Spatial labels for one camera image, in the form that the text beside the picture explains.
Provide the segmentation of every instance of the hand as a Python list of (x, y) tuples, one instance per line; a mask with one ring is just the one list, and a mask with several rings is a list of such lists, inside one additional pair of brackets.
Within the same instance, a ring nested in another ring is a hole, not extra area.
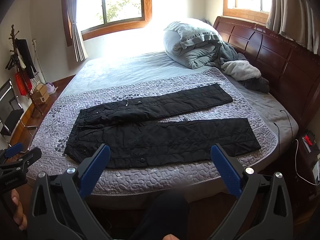
[(25, 214), (23, 214), (22, 204), (20, 202), (19, 193), (13, 189), (11, 191), (11, 199), (12, 202), (16, 205), (16, 212), (13, 215), (13, 220), (16, 222), (16, 224), (19, 226), (19, 229), (25, 230), (27, 229), (28, 222), (27, 217)]
[(179, 240), (174, 235), (167, 235), (162, 240)]

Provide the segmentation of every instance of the curtain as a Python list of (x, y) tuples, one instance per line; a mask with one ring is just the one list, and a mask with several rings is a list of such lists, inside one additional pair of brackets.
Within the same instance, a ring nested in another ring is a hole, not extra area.
[(75, 53), (76, 61), (83, 61), (88, 57), (88, 54), (84, 47), (82, 34), (77, 28), (77, 1), (78, 0), (66, 0), (68, 16), (71, 22), (71, 37)]
[(318, 54), (320, 22), (306, 0), (272, 0), (266, 27)]

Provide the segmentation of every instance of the person's leg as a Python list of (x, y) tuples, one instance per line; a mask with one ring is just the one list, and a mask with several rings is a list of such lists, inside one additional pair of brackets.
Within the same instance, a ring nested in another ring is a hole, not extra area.
[(177, 193), (157, 197), (129, 240), (162, 240), (172, 234), (187, 239), (189, 204)]

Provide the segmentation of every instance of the bed frame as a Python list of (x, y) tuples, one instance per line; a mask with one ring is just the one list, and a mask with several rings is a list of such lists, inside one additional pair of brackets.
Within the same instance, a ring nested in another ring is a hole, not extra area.
[(269, 80), (270, 93), (303, 132), (320, 107), (320, 56), (264, 25), (217, 17), (213, 27)]

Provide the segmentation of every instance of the black chair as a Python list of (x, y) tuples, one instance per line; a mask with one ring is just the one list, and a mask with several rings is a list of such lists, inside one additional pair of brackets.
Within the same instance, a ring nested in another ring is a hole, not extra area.
[[(0, 123), (2, 123), (3, 127), (0, 131), (1, 135), (5, 139), (5, 141), (8, 143), (8, 145), (11, 147), (10, 143), (6, 139), (5, 136), (11, 136), (13, 133), (14, 128), (18, 124), (18, 122), (21, 122), (21, 124), (28, 129), (35, 129), (35, 132), (29, 134), (34, 137), (36, 134), (36, 131), (38, 127), (35, 125), (32, 126), (26, 126), (22, 121), (21, 117), (23, 115), (23, 108), (20, 105), (20, 103), (17, 100), (18, 96), (15, 95), (11, 79), (9, 79), (1, 88), (0, 88)], [(29, 151), (30, 145), (32, 140), (30, 140), (30, 143), (27, 147), (26, 152)]]

